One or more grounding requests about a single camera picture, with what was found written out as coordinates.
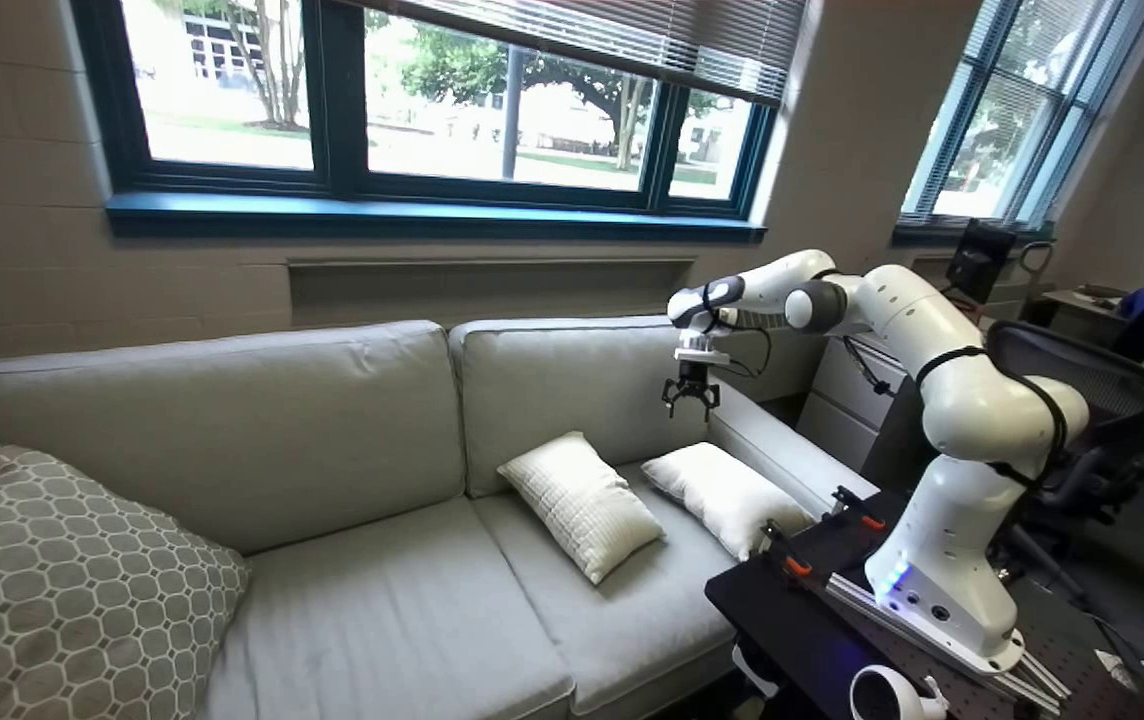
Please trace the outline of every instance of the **patterned pillow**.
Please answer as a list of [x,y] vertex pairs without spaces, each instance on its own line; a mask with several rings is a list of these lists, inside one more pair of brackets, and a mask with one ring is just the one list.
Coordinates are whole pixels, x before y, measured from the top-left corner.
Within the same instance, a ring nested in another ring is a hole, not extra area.
[[193,714],[245,586],[238,550],[0,448],[0,714]]

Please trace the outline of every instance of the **couch cushion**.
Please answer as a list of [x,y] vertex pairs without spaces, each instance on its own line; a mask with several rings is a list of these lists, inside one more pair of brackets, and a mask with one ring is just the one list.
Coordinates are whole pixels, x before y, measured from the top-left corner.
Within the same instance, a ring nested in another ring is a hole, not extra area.
[[252,576],[213,720],[568,710],[560,653],[463,498],[252,557]]
[[706,598],[706,581],[733,566],[733,557],[637,471],[626,474],[662,520],[663,538],[627,557],[599,586],[585,584],[517,496],[477,498],[544,632],[574,667],[575,714],[611,714],[611,703],[634,703],[634,690],[672,703],[716,679],[701,674],[693,683],[689,665],[708,665],[712,653],[733,649],[733,626]]
[[505,493],[498,466],[563,430],[585,430],[609,462],[701,438],[697,402],[682,402],[678,415],[662,402],[662,385],[678,377],[678,344],[662,316],[453,328],[467,493]]
[[6,359],[0,442],[241,550],[459,496],[453,359],[424,319]]

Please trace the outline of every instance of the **window sill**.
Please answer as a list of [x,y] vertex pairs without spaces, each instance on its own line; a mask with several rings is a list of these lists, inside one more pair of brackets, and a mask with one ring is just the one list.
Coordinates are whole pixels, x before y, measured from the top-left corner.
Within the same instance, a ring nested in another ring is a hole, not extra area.
[[[897,224],[894,247],[958,247],[965,240],[965,220]],[[1016,233],[1023,242],[1053,242],[1047,233]]]
[[459,209],[307,194],[122,192],[115,237],[333,237],[333,240],[716,240],[759,242],[763,226],[708,214]]

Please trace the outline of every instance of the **couch armrest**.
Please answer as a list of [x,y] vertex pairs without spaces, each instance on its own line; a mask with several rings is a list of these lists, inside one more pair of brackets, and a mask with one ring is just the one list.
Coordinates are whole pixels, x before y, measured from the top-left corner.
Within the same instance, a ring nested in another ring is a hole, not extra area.
[[719,390],[724,401],[712,412],[708,438],[780,484],[813,520],[834,509],[840,484],[860,498],[882,493],[744,390],[728,385]]

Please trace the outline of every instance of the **backrest cushion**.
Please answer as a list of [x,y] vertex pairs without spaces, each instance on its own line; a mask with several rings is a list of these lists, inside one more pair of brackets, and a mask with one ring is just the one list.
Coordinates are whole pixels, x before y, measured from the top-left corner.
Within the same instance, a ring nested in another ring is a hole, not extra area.
[[697,401],[678,415],[662,402],[662,385],[678,377],[678,344],[682,330],[662,316],[453,328],[467,493],[505,493],[498,466],[563,430],[585,430],[609,462],[701,438]]
[[0,359],[0,442],[241,550],[459,496],[463,466],[427,319]]

